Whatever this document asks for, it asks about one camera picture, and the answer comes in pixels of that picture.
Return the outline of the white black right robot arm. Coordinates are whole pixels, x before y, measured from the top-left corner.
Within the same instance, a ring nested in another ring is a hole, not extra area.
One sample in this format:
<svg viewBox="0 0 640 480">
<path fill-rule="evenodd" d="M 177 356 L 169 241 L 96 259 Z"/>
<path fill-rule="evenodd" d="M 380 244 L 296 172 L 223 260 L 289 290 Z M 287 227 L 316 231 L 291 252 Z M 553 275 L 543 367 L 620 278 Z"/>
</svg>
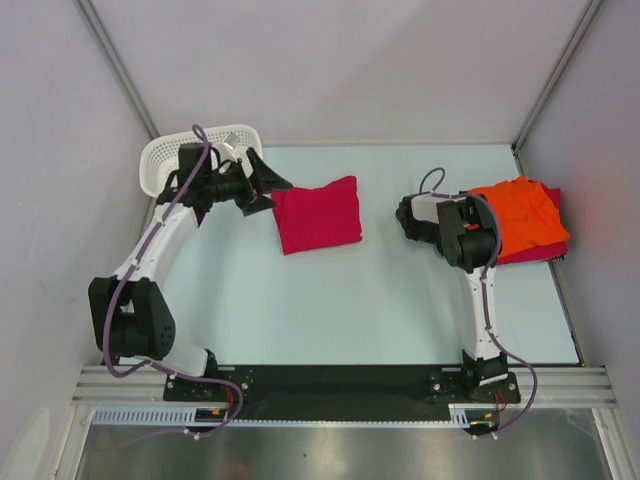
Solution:
<svg viewBox="0 0 640 480">
<path fill-rule="evenodd" d="M 395 217 L 407 239 L 434 246 L 458 274 L 464 311 L 460 390 L 491 401 L 508 387 L 508 354 L 499 340 L 494 286 L 502 235 L 496 214 L 479 194 L 405 196 Z"/>
</svg>

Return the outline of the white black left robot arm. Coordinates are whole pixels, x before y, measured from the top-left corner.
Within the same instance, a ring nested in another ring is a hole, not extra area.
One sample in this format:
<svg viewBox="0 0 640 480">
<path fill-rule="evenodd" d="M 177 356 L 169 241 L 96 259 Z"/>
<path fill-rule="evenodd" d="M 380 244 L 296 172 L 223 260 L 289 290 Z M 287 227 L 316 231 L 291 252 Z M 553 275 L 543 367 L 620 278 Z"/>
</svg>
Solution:
<svg viewBox="0 0 640 480">
<path fill-rule="evenodd" d="M 243 164 L 224 144 L 181 145 L 177 167 L 157 196 L 154 220 L 134 251 L 111 276 L 91 281 L 88 297 L 96 344 L 113 376 L 133 372 L 117 369 L 115 358 L 136 358 L 141 366 L 187 376 L 187 389 L 199 399 L 219 392 L 214 354 L 179 336 L 162 287 L 213 205 L 231 201 L 249 216 L 274 208 L 273 193 L 292 189 L 254 148 L 246 155 Z"/>
</svg>

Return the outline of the orange t shirt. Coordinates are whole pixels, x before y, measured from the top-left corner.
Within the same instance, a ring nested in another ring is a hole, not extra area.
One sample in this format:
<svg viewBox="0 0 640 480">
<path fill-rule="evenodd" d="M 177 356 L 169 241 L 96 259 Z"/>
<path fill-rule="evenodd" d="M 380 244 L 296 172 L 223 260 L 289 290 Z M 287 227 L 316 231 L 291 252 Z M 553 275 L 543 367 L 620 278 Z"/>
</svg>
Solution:
<svg viewBox="0 0 640 480">
<path fill-rule="evenodd" d="M 569 243 L 570 234 L 561 221 L 560 211 L 547 197 L 542 184 L 520 176 L 471 190 L 484 196 L 497 214 L 503 243 L 500 254 L 510 255 L 565 240 Z"/>
</svg>

